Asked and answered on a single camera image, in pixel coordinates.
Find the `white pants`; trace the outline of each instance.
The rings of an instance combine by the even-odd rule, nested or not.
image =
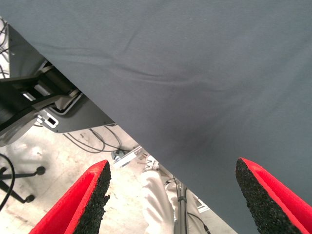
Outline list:
[[[143,192],[143,215],[148,223],[145,234],[174,234],[174,213],[177,217],[176,183],[173,179],[164,185],[158,171],[146,171],[141,174]],[[192,193],[187,190],[187,212],[200,217]],[[199,219],[188,215],[188,234],[205,234]]]

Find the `metal rod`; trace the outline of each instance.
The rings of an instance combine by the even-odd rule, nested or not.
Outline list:
[[[178,199],[178,232],[179,234],[187,234],[187,218],[186,218],[186,187],[180,183],[177,186],[177,199]]]

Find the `gray fabric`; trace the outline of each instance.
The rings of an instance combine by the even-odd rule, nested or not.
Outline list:
[[[240,156],[312,204],[311,11],[309,0],[0,2],[0,15],[240,234],[257,233],[235,180]]]

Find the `black foam edge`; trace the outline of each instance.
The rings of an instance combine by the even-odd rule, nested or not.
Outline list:
[[[237,160],[235,175],[261,234],[301,234],[242,159]]]
[[[74,234],[98,234],[101,220],[105,213],[104,206],[110,198],[109,195],[104,196],[108,190],[110,179],[111,171],[107,162],[97,180],[97,186],[76,226]]]

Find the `person's leg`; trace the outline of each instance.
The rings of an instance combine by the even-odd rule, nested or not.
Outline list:
[[[141,174],[145,234],[173,234],[174,214],[159,171],[149,168]]]

